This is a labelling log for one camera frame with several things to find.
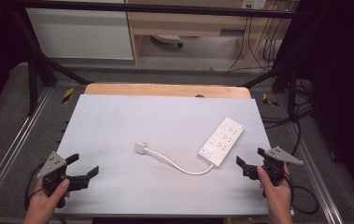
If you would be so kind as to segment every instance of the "gray carpet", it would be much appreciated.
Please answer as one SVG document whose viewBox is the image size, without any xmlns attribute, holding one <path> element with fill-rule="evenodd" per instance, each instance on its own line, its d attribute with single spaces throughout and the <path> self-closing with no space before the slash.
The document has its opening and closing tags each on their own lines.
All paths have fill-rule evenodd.
<svg viewBox="0 0 354 224">
<path fill-rule="evenodd" d="M 251 80 L 254 74 L 208 71 L 153 71 L 139 69 L 72 69 L 78 75 L 96 82 L 133 82 L 133 83 L 169 83 L 235 86 Z M 76 86 L 68 104 L 61 104 L 69 79 L 58 76 L 60 85 L 52 89 L 50 98 L 44 107 L 34 129 L 30 132 L 20 154 L 13 163 L 0 188 L 0 217 L 23 218 L 23 190 L 32 169 L 45 160 L 51 151 L 56 150 L 62 140 L 62 130 L 73 113 L 78 96 L 84 92 L 84 86 Z M 260 113 L 264 117 L 283 118 L 280 106 L 262 103 L 262 94 L 266 92 L 271 101 L 276 97 L 268 88 L 272 80 L 266 80 L 260 87 L 251 90 L 257 100 Z M 16 67 L 0 99 L 0 162 L 6 154 L 28 112 L 28 90 L 26 68 Z M 315 118 L 301 120 L 303 138 L 320 169 L 322 176 L 333 196 L 334 202 L 346 223 L 354 223 L 354 182 L 344 164 L 331 160 L 329 149 L 324 141 Z M 295 141 L 290 128 L 283 125 L 266 130 L 272 147 L 280 146 L 291 151 Z M 291 176 L 295 185 L 312 189 L 304 167 L 291 166 Z M 305 192 L 296 190 L 295 204 L 303 209 L 312 209 L 313 201 Z M 327 223 L 327 218 L 320 208 L 315 215 L 305 215 L 295 211 L 296 223 Z M 267 221 L 267 217 L 254 217 L 254 220 Z M 233 218 L 234 223 L 248 223 L 248 217 Z"/>
</svg>

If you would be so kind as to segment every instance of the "power strip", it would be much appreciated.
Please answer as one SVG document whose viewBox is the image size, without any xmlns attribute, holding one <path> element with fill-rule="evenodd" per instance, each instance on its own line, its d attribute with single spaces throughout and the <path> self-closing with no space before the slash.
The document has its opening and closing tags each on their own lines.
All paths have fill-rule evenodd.
<svg viewBox="0 0 354 224">
<path fill-rule="evenodd" d="M 226 118 L 199 150 L 199 155 L 220 166 L 244 129 L 241 124 Z"/>
</svg>

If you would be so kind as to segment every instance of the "white table surface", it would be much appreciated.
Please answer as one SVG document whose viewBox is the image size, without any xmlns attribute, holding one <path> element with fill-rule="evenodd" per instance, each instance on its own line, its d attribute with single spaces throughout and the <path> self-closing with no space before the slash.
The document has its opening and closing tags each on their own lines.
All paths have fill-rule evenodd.
<svg viewBox="0 0 354 224">
<path fill-rule="evenodd" d="M 225 117 L 246 127 L 220 167 L 186 175 L 135 142 L 172 159 L 186 170 L 209 165 L 201 146 Z M 260 182 L 243 176 L 238 155 L 262 165 L 258 147 L 270 148 L 258 107 L 251 99 L 80 95 L 58 153 L 80 159 L 68 175 L 99 165 L 87 189 L 74 191 L 56 213 L 90 217 L 232 217 L 267 214 Z"/>
</svg>

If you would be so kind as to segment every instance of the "person's hand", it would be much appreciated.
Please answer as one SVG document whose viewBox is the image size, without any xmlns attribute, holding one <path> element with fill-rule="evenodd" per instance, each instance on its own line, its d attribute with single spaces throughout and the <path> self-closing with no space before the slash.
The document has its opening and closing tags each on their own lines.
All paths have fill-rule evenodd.
<svg viewBox="0 0 354 224">
<path fill-rule="evenodd" d="M 42 179 L 36 183 L 35 191 L 40 190 L 31 198 L 31 203 L 28 211 L 25 214 L 24 224 L 46 224 L 49 223 L 51 216 L 54 213 L 58 201 L 66 194 L 68 190 L 69 180 L 64 180 L 58 188 L 51 194 L 50 197 L 46 195 L 43 190 Z"/>
<path fill-rule="evenodd" d="M 289 175 L 287 165 L 284 165 L 285 172 Z M 266 171 L 258 166 L 258 175 L 266 193 L 267 206 L 269 208 L 269 218 L 273 224 L 292 223 L 290 215 L 290 186 L 285 179 L 275 187 L 270 181 Z"/>
</svg>

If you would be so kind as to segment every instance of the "plug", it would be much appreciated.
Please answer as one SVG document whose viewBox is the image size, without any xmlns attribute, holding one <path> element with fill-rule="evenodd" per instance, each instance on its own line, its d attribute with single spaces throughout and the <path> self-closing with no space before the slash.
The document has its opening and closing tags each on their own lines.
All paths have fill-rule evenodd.
<svg viewBox="0 0 354 224">
<path fill-rule="evenodd" d="M 147 144 L 143 142 L 135 143 L 135 152 L 139 154 L 144 154 L 147 148 Z"/>
</svg>

